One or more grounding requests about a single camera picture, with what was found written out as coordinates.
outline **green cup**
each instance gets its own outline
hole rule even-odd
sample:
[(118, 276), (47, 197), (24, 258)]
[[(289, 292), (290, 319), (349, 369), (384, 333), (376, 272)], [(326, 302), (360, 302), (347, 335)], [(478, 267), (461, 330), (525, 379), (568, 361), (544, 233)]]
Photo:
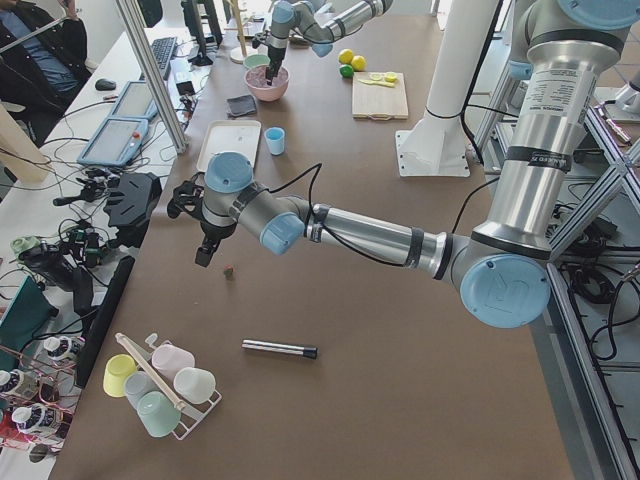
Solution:
[(136, 411), (152, 437), (165, 437), (180, 423), (180, 412), (161, 392), (147, 393), (138, 402)]

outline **label on robot arm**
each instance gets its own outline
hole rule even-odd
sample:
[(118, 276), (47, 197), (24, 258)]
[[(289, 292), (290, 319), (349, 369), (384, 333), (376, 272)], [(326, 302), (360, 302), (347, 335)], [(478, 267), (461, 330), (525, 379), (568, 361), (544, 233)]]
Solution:
[(531, 76), (520, 116), (566, 117), (569, 123), (581, 125), (596, 81), (593, 72), (562, 68), (537, 71)]

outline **cutting board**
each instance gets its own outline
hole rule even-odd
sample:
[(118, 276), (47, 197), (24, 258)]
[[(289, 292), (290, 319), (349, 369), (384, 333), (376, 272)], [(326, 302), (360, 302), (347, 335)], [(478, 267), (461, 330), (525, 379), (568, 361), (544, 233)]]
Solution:
[(409, 118), (404, 75), (398, 73), (398, 80), (393, 88), (380, 85), (365, 85), (358, 81), (359, 78), (369, 80), (370, 73), (356, 72), (353, 76), (351, 107), (353, 118), (371, 118), (372, 120)]

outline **keyboard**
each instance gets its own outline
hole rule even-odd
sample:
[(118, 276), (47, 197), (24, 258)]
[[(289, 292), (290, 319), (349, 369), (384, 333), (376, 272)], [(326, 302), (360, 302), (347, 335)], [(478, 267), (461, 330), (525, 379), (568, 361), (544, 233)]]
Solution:
[(165, 37), (157, 38), (151, 44), (151, 51), (156, 58), (158, 68), (160, 69), (160, 75), (166, 80), (169, 78), (170, 64), (169, 61), (173, 57), (173, 52), (178, 44), (177, 37)]

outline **person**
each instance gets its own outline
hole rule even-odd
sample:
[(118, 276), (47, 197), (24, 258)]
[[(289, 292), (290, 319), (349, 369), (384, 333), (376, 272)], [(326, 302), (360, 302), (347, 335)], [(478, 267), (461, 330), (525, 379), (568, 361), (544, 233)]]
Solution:
[[(87, 32), (75, 0), (58, 0), (67, 19), (1, 54), (0, 100), (24, 106), (12, 113), (41, 146), (91, 76)], [(0, 48), (53, 21), (34, 3), (0, 0)]]

